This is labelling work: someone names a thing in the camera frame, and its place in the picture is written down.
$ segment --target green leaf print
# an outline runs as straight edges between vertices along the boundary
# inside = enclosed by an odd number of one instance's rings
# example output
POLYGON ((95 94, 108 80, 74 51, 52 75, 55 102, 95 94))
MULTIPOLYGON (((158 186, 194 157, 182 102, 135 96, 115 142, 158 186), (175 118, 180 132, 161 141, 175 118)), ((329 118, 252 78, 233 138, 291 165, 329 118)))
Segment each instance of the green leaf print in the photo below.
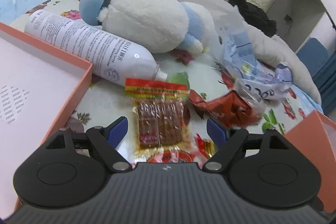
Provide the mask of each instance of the green leaf print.
POLYGON ((207 99, 207 94, 206 93, 204 93, 204 92, 201 92, 201 94, 200 94, 202 97, 203 97, 203 99, 204 100, 206 100, 207 99))
POLYGON ((281 134, 284 135, 284 134, 285 134, 285 131, 283 130, 281 124, 279 124, 279 129, 280 129, 281 134))
POLYGON ((269 117, 267 116, 266 113, 264 113, 263 118, 266 120, 266 122, 270 122, 270 121, 269 121, 269 117))
POLYGON ((185 71, 174 73, 173 75, 168 75, 166 81, 169 83, 186 85, 187 89, 190 89, 188 73, 185 71))
POLYGON ((275 117, 273 109, 271 109, 269 111, 269 122, 272 123, 272 124, 274 124, 274 125, 278 124, 278 121, 277 121, 277 119, 275 117))
POLYGON ((80 113, 80 112, 78 112, 77 113, 77 118, 84 125, 86 125, 91 120, 90 113, 80 113))

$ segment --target bed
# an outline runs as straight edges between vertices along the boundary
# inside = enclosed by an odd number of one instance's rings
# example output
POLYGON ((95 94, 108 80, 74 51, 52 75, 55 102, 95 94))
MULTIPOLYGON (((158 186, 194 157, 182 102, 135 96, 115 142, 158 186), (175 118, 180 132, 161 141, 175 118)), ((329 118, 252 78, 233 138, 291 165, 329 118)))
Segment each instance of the bed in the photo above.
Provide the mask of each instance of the bed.
MULTIPOLYGON (((267 10, 273 0, 253 0, 267 10)), ((78 12, 80 0, 0 0, 0 21, 24 31, 26 21, 36 10, 45 9, 73 20, 81 20, 78 12)), ((206 100, 225 95, 229 89, 222 79, 221 69, 206 52, 189 65, 178 62, 170 54, 155 55, 160 67, 167 73, 186 72, 189 75, 190 88, 199 94, 205 94, 206 100)), ((286 99, 276 105, 269 105, 259 124, 248 127, 252 133, 262 133, 265 127, 273 125, 281 133, 286 133, 302 121, 314 109, 321 110, 304 92, 293 85, 286 99)), ((124 96, 124 89, 107 80, 93 77, 93 83, 73 113, 69 122, 86 130, 90 127, 107 126, 119 116, 129 119, 129 131, 118 151, 130 162, 134 150, 135 115, 132 101, 124 96)), ((206 122, 191 109, 189 129, 192 134, 209 138, 206 122)))
MULTIPOLYGON (((47 0, 29 9, 25 14, 11 23, 11 26, 24 31, 26 21, 36 10, 44 9, 73 20, 81 20, 78 12, 80 0, 47 0)), ((188 65, 177 62, 177 58, 169 54, 156 54, 155 59, 163 71, 170 73, 186 72, 189 76, 190 88, 199 94, 205 94, 206 100, 212 100, 225 95, 229 89, 222 79, 220 67, 216 65, 210 53, 206 52, 188 65)), ((206 133, 206 121, 201 119, 191 109, 189 129, 193 134, 209 138, 206 133)), ((247 129, 253 133, 262 133, 271 123, 279 132, 286 133, 302 121, 314 110, 309 97, 296 86, 292 86, 282 103, 269 105, 263 119, 257 125, 247 129)), ((93 82, 77 106, 69 122, 77 124, 78 128, 87 130, 93 126, 107 126, 120 116, 129 119, 129 131, 118 151, 130 162, 134 159, 135 114, 132 111, 132 100, 124 96, 124 89, 107 80, 93 77, 93 82)))

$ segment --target candy wrapper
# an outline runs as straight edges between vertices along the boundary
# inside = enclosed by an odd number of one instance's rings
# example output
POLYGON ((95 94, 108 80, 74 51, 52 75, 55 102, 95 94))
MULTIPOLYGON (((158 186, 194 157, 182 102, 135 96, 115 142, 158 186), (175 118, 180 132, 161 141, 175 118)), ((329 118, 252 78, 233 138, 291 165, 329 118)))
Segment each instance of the candy wrapper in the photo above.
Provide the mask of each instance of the candy wrapper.
POLYGON ((235 79, 263 99, 282 100, 293 83, 292 72, 286 63, 280 63, 275 75, 264 71, 253 54, 252 44, 243 25, 238 8, 216 22, 218 39, 210 44, 216 60, 235 79))
POLYGON ((204 140, 198 134, 180 147, 166 147, 152 150, 152 153, 136 153, 135 164, 139 161, 151 163, 186 163, 196 162, 199 168, 217 152, 211 140, 204 140))
POLYGON ((234 90, 208 102, 196 91, 190 90, 189 100, 201 118, 203 118, 204 113, 208 113, 228 128, 232 126, 247 127, 261 119, 234 90))

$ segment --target dried meat snack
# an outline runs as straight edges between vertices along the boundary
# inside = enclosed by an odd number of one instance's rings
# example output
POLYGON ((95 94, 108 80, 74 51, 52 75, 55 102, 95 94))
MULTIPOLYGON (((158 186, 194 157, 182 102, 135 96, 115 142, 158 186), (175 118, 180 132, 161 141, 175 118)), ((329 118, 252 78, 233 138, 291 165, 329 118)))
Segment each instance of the dried meat snack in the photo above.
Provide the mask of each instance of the dried meat snack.
POLYGON ((140 149, 173 146, 183 141, 186 85, 127 79, 125 93, 135 98, 140 149))
POLYGON ((183 100, 136 100, 140 148, 169 146, 183 138, 183 100))

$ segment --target white plush toy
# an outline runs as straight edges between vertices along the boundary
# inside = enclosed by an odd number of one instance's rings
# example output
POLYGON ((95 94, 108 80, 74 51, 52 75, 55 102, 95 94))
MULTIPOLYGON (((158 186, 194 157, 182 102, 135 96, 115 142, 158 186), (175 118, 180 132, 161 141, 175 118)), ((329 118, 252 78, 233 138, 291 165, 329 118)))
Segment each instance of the white plush toy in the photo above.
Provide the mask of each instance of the white plush toy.
POLYGON ((196 3, 81 0, 79 10, 87 24, 101 24, 104 31, 138 43, 152 53, 178 48, 198 54, 215 32, 210 12, 196 3))

